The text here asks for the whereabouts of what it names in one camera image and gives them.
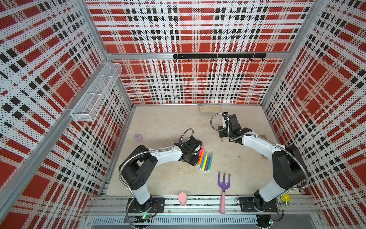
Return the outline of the orange marker pen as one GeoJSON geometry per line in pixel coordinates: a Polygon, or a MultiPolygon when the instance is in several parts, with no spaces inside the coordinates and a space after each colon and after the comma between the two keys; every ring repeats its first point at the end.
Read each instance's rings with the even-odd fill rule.
{"type": "Polygon", "coordinates": [[[202,163],[203,157],[204,157],[204,149],[203,149],[203,151],[202,151],[201,157],[199,157],[198,166],[201,166],[201,163],[202,163]]]}

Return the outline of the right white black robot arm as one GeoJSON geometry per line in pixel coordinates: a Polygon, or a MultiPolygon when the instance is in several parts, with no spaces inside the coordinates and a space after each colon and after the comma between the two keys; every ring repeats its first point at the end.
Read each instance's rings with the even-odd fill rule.
{"type": "Polygon", "coordinates": [[[227,137],[229,142],[238,143],[260,153],[272,162],[272,179],[254,193],[253,206],[256,211],[264,212],[277,199],[296,189],[309,186],[309,176],[299,149],[295,145],[284,146],[272,142],[249,128],[242,128],[235,114],[217,113],[210,122],[220,116],[222,125],[212,129],[219,133],[219,137],[227,137]]]}

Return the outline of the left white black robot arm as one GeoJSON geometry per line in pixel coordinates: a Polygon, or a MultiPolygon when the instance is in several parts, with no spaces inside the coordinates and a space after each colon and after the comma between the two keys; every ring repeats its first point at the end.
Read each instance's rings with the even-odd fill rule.
{"type": "Polygon", "coordinates": [[[155,203],[146,185],[155,167],[170,162],[185,162],[196,166],[202,142],[193,136],[183,143],[172,143],[167,148],[149,149],[144,145],[138,146],[130,156],[119,166],[119,180],[130,193],[133,200],[130,204],[138,212],[147,212],[155,203]]]}

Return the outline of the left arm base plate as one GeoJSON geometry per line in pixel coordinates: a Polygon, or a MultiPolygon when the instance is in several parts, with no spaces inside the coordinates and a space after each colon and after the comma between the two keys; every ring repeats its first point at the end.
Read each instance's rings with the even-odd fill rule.
{"type": "Polygon", "coordinates": [[[126,210],[128,213],[163,213],[165,198],[152,197],[146,203],[140,204],[135,198],[129,198],[126,210]]]}

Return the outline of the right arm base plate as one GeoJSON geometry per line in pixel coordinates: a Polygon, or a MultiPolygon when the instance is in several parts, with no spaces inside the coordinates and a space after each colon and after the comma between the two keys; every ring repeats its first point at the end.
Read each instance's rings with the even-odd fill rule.
{"type": "Polygon", "coordinates": [[[237,199],[241,212],[276,212],[276,201],[263,202],[256,197],[239,197],[237,199]]]}

